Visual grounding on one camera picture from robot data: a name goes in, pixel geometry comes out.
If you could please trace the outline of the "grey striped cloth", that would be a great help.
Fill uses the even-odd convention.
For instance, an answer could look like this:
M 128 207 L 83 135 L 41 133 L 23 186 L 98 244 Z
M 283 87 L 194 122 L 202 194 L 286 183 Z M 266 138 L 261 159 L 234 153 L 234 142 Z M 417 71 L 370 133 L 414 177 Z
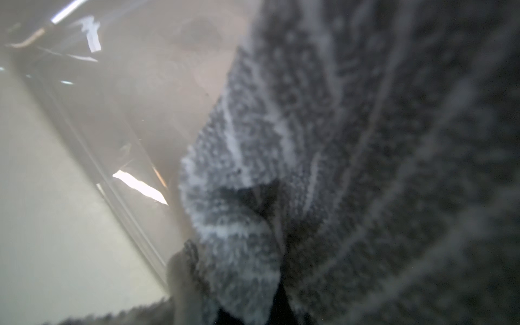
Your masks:
M 262 1 L 169 299 L 67 324 L 518 324 L 519 2 Z

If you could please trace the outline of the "translucent white lunch box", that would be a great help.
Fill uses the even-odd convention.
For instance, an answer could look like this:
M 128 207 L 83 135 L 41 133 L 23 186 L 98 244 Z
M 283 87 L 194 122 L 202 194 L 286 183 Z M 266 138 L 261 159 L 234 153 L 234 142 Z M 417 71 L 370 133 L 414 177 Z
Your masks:
M 2 1 L 1 47 L 161 282 L 190 231 L 181 158 L 252 1 Z

